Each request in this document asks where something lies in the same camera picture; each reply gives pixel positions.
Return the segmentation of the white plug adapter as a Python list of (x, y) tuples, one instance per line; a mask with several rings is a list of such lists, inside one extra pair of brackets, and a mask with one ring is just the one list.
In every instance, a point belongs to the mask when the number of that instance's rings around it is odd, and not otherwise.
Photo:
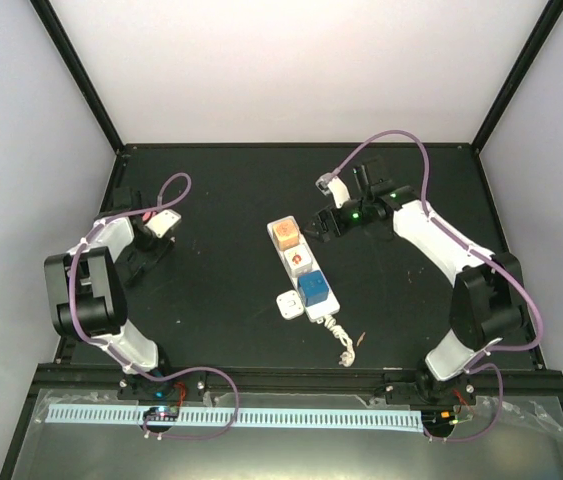
[(293, 320), (305, 313), (305, 307), (296, 290), (288, 290), (276, 298), (280, 315), (285, 320)]

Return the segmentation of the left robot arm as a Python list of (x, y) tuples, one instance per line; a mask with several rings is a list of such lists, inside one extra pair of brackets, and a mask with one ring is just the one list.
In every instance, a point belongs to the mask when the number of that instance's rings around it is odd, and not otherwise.
[(124, 282), (117, 270), (121, 254), (166, 253), (182, 216), (158, 205), (143, 208), (141, 196), (129, 189), (128, 203), (105, 212), (70, 250), (44, 262), (50, 317), (55, 331), (95, 347), (154, 399), (168, 397), (176, 376), (163, 349), (132, 323)]

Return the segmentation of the white power strip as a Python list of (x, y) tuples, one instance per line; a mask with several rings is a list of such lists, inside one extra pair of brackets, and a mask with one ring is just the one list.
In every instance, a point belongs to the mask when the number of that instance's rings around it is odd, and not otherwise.
[(267, 224), (267, 232), (292, 284), (290, 291), (277, 297), (281, 316), (292, 320), (306, 314), (316, 323), (338, 313), (340, 303), (295, 218), (272, 221)]

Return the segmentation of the white tiger cube socket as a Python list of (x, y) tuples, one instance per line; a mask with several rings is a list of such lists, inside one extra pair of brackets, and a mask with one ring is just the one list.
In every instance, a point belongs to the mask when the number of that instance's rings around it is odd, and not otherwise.
[(283, 252), (290, 276), (298, 278), (312, 271), (312, 256), (304, 244), (298, 244)]

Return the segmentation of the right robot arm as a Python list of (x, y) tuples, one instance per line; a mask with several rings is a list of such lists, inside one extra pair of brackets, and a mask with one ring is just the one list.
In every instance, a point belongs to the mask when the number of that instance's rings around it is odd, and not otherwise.
[(519, 291), (520, 263), (512, 254), (495, 254), (461, 234), (413, 187), (396, 185), (381, 161), (357, 165), (353, 173), (357, 197), (335, 173), (317, 180), (317, 188), (333, 203), (312, 217), (306, 232), (326, 242), (357, 227), (383, 224), (446, 277), (452, 287), (449, 331), (420, 362), (415, 376), (418, 396), (437, 404), (489, 348), (528, 324)]

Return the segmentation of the beige dragon cube socket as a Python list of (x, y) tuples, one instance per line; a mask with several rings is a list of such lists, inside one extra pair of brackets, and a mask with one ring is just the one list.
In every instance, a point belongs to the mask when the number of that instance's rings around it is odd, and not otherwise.
[(295, 221), (284, 219), (275, 222), (272, 225), (272, 240), (275, 247), (281, 252), (296, 247), (300, 243), (300, 231)]

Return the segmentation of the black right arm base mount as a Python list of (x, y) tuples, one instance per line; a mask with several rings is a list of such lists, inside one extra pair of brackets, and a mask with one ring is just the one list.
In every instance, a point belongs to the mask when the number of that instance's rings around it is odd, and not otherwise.
[(474, 392), (465, 375), (447, 381), (436, 380), (427, 370), (387, 370), (378, 392), (392, 404), (414, 406), (454, 406), (463, 402), (473, 406)]

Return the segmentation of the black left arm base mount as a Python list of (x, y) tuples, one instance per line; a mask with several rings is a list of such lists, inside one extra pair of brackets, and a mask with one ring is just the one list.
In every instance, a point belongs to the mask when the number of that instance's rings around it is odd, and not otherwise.
[(183, 405), (200, 402), (205, 394), (209, 372), (200, 367), (165, 381), (152, 381), (140, 375), (124, 374), (117, 381), (117, 398), (139, 404)]

